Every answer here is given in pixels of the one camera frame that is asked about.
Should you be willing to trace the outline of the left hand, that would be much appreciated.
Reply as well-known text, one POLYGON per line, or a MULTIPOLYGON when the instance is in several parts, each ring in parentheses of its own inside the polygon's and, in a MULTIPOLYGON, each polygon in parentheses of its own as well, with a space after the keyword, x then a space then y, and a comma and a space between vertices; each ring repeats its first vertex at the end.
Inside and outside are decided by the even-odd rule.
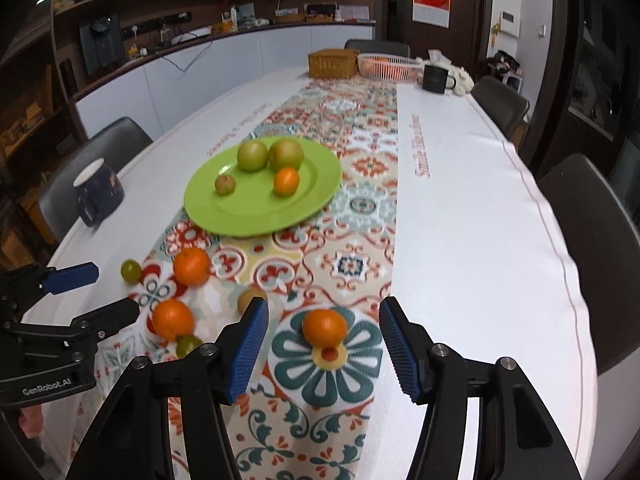
POLYGON ((40 405, 29 406, 21 409, 21 415, 18 418, 23 434, 27 439, 38 437, 43 430, 43 414, 40 405))

